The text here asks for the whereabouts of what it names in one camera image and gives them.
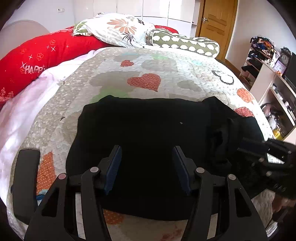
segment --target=red pillow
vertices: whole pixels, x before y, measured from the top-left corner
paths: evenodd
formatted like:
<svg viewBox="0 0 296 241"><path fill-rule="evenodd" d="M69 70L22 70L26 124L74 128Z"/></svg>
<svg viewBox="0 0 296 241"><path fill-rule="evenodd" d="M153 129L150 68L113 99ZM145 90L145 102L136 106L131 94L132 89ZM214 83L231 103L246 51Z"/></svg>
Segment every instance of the red pillow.
<svg viewBox="0 0 296 241"><path fill-rule="evenodd" d="M28 40L0 60L0 106L16 96L45 69L90 50L111 46L94 36L73 36L73 27Z"/></svg>
<svg viewBox="0 0 296 241"><path fill-rule="evenodd" d="M160 26L160 25L154 25L154 26L155 26L155 28L166 29L166 30L169 30L173 34L178 34L178 31L173 29L173 28L170 28L170 27L167 27L167 26Z"/></svg>

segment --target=bolt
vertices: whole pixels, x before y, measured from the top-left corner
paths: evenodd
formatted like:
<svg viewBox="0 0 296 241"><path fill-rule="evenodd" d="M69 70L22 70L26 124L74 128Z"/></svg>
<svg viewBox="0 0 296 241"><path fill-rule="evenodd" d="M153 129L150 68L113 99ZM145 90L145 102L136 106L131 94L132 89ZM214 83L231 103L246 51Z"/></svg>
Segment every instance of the bolt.
<svg viewBox="0 0 296 241"><path fill-rule="evenodd" d="M266 173L266 176L267 176L267 177L270 177L271 174L272 174L272 172L271 172L271 171L268 171L268 172Z"/></svg>
<svg viewBox="0 0 296 241"><path fill-rule="evenodd" d="M65 179L67 177L67 175L65 174L65 173L61 173L60 175L59 175L59 179L60 180L63 180L63 179Z"/></svg>
<svg viewBox="0 0 296 241"><path fill-rule="evenodd" d="M98 170L99 170L99 169L98 169L97 167L92 167L92 168L91 168L91 172L93 172L93 173L94 173L94 172L97 172Z"/></svg>
<svg viewBox="0 0 296 241"><path fill-rule="evenodd" d="M229 175L228 175L228 178L229 178L230 180L235 180L235 179L236 179L236 176L233 175L233 174L229 174Z"/></svg>
<svg viewBox="0 0 296 241"><path fill-rule="evenodd" d="M196 171L197 171L198 173L204 173L204 172L205 172L205 170L204 170L202 167L198 167L198 168L196 169Z"/></svg>

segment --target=white wall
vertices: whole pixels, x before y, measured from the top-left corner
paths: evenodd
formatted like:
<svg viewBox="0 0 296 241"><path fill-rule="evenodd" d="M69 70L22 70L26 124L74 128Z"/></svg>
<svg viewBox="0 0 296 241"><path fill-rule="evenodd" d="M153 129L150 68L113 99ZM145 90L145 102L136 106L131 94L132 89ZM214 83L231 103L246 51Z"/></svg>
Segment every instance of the white wall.
<svg viewBox="0 0 296 241"><path fill-rule="evenodd" d="M58 13L58 8L64 8L65 12ZM28 19L40 23L49 32L72 26L75 24L73 0L26 0L4 26Z"/></svg>
<svg viewBox="0 0 296 241"><path fill-rule="evenodd" d="M296 39L267 0L239 0L236 25L226 55L226 59L238 70L241 70L248 55L250 39L257 35L274 41L278 51L285 46L296 53Z"/></svg>

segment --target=black monitor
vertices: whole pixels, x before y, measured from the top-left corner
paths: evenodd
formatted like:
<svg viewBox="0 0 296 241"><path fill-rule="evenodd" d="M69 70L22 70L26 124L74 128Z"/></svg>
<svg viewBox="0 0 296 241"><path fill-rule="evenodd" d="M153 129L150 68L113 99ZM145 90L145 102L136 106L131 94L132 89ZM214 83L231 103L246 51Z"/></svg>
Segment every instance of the black monitor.
<svg viewBox="0 0 296 241"><path fill-rule="evenodd" d="M296 54L292 53L292 58L284 75L285 80L287 80L289 84L292 84L294 89L296 89Z"/></svg>

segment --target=green polka dot pillow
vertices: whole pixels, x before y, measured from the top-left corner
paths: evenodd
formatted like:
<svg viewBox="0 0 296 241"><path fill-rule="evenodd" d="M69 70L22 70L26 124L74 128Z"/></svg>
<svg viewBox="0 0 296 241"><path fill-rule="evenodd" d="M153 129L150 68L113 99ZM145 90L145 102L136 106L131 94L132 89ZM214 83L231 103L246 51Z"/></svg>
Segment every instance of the green polka dot pillow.
<svg viewBox="0 0 296 241"><path fill-rule="evenodd" d="M213 40L203 37L189 38L160 28L151 31L149 42L156 47L178 48L213 58L217 57L220 50L219 44Z"/></svg>

